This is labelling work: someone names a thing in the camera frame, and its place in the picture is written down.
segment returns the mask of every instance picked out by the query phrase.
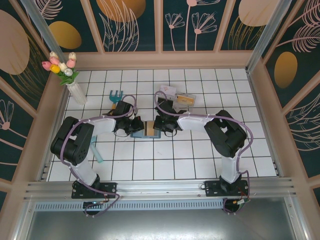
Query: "white vase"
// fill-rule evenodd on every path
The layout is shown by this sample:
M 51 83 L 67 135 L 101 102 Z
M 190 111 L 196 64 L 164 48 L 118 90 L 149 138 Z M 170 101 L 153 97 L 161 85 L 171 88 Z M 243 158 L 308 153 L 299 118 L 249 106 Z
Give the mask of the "white vase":
M 77 82 L 74 81 L 71 84 L 66 84 L 66 86 L 78 104 L 80 105 L 86 104 L 87 102 L 86 95 L 83 93 L 82 89 L 80 88 Z

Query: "metal vent grille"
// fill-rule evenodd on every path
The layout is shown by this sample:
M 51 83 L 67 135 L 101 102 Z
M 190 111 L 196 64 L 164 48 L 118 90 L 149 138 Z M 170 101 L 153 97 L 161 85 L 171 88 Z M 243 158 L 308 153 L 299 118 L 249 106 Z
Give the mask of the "metal vent grille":
M 84 202 L 38 202 L 36 212 L 83 211 Z M 110 203 L 91 207 L 88 211 L 105 209 Z M 110 211 L 143 211 L 143 210 L 191 210 L 191 209 L 222 209 L 222 199 L 201 200 L 158 200 L 158 201 L 119 201 Z

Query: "gray floor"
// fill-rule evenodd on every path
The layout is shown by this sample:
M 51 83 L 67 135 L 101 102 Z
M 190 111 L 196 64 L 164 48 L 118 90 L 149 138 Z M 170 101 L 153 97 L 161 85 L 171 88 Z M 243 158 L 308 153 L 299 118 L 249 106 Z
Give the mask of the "gray floor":
M 221 209 L 36 212 L 28 240 L 293 240 L 283 199 L 254 199 L 237 215 Z

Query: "artificial tulip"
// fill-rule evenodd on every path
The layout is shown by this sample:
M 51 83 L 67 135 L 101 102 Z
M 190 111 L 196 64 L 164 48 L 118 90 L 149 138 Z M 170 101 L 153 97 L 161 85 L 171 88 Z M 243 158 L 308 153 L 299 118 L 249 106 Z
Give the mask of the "artificial tulip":
M 58 74 L 60 72 L 60 67 L 58 65 L 55 65 L 55 64 L 52 64 L 50 66 L 50 70 L 55 73 L 55 74 Z
M 68 68 L 64 62 L 59 62 L 58 66 L 59 66 L 61 72 L 64 72 Z
M 75 65 L 76 65 L 76 60 L 70 58 L 70 59 L 66 62 L 66 65 L 67 65 L 68 68 L 71 68 L 71 69 L 72 69 L 72 68 L 74 68 Z
M 60 63 L 59 59 L 56 58 L 55 56 L 51 56 L 51 57 L 49 58 L 49 60 L 50 60 L 50 62 L 51 62 L 52 64 L 54 64 L 54 65 L 58 65 L 58 64 Z
M 74 52 L 69 53 L 69 59 L 77 60 L 76 54 Z
M 50 71 L 50 66 L 51 66 L 51 62 L 49 61 L 43 61 L 42 62 L 42 67 L 47 70 L 47 71 Z
M 64 70 L 64 74 L 68 77 L 72 76 L 74 72 L 70 69 L 70 68 L 67 68 L 66 70 Z
M 55 57 L 56 59 L 59 59 L 58 55 L 54 51 L 50 52 L 50 57 Z

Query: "purple cable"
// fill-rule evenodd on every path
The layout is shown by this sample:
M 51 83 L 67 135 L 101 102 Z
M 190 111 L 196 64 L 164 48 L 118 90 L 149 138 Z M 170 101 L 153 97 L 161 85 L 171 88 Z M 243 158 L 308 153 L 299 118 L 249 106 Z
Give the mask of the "purple cable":
M 245 171 L 243 171 L 243 172 L 240 172 L 240 171 L 239 171 L 239 160 L 240 160 L 241 154 L 242 154 L 245 150 L 247 150 L 247 149 L 251 146 L 251 144 L 253 143 L 253 141 L 254 141 L 254 134 L 252 133 L 252 131 L 250 130 L 250 128 L 247 127 L 247 126 L 246 126 L 245 124 L 243 124 L 242 122 L 240 122 L 240 121 L 238 121 L 238 120 L 236 120 L 236 119 L 230 118 L 230 117 L 226 117 L 226 116 L 217 116 L 217 115 L 213 115 L 213 114 L 201 115 L 201 114 L 194 114 L 194 113 L 188 113 L 188 114 L 182 113 L 182 114 L 177 114 L 177 113 L 167 112 L 167 111 L 163 110 L 163 109 L 160 107 L 160 105 L 158 104 L 158 102 L 157 102 L 157 95 L 158 95 L 158 94 L 163 94 L 166 101 L 168 100 L 168 98 L 167 98 L 167 95 L 166 95 L 163 91 L 156 91 L 155 94 L 154 94 L 154 96 L 153 96 L 153 100 L 154 100 L 154 103 L 155 103 L 156 107 L 157 107 L 161 112 L 163 112 L 164 114 L 167 114 L 167 115 L 170 115 L 170 116 L 174 116 L 174 117 L 204 117 L 204 116 L 206 116 L 207 118 L 217 118 L 217 119 L 229 120 L 229 121 L 232 121 L 232 122 L 234 122 L 234 123 L 239 124 L 240 126 L 244 127 L 244 128 L 249 132 L 249 134 L 250 134 L 249 144 L 248 144 L 247 146 L 245 146 L 245 148 L 243 148 L 243 149 L 239 152 L 239 154 L 238 154 L 238 156 L 237 156 L 237 158 L 236 158 L 236 164 L 235 164 L 235 165 L 236 165 L 236 171 L 237 171 L 239 174 L 241 174 L 241 175 L 242 175 L 242 174 L 247 174 L 247 181 L 248 181 L 248 195 L 247 195 L 247 197 L 249 197 L 249 195 L 250 195 L 249 171 L 248 171 L 248 170 L 245 170 Z M 226 203 L 226 201 L 227 201 L 227 199 L 225 198 L 225 200 L 223 200 L 223 211 L 225 211 L 226 213 L 228 213 L 229 210 L 225 208 L 225 203 Z
M 108 209 L 110 209 L 120 198 L 120 195 L 117 194 L 117 193 L 113 193 L 113 192 L 106 192 L 106 191 L 100 191 L 100 190 L 97 190 L 97 189 L 94 189 L 93 187 L 89 186 L 88 184 L 86 184 L 84 181 L 82 181 L 79 176 L 75 173 L 75 171 L 70 167 L 71 166 L 71 163 L 68 164 L 64 161 L 64 151 L 65 151 L 65 148 L 66 148 L 66 145 L 67 145 L 67 142 L 68 142 L 68 139 L 70 138 L 71 134 L 74 132 L 74 130 L 82 123 L 87 123 L 87 122 L 90 122 L 90 121 L 94 121 L 94 120 L 100 120 L 100 119 L 118 119 L 118 118 L 122 118 L 122 117 L 125 117 L 127 115 L 129 115 L 130 113 L 132 113 L 136 107 L 137 107 L 137 100 L 135 98 L 135 96 L 133 95 L 125 95 L 122 100 L 124 100 L 126 97 L 132 97 L 134 99 L 134 105 L 133 105 L 133 108 L 130 109 L 127 113 L 125 114 L 122 114 L 122 115 L 119 115 L 119 116 L 95 116 L 95 117 L 91 117 L 91 118 L 88 118 L 88 119 L 82 119 L 82 120 L 79 120 L 72 128 L 71 130 L 69 131 L 69 133 L 66 135 L 65 137 L 65 140 L 62 144 L 62 147 L 61 147 L 61 152 L 60 152 L 60 161 L 62 162 L 62 164 L 68 166 L 68 168 L 70 169 L 72 175 L 76 178 L 76 180 L 83 184 L 84 186 L 86 186 L 88 189 L 96 192 L 96 193 L 99 193 L 99 194 L 103 194 L 103 195 L 112 195 L 112 196 L 116 196 L 117 198 L 103 211 L 100 211 L 98 212 L 96 215 L 93 215 L 92 217 L 98 217 L 102 214 L 104 214 Z M 86 216 L 88 217 L 88 213 L 87 213 L 87 209 L 92 207 L 92 206 L 96 206 L 96 205 L 101 205 L 102 203 L 95 203 L 95 204 L 90 204 L 88 205 L 85 209 L 84 209 L 84 213 L 86 214 Z

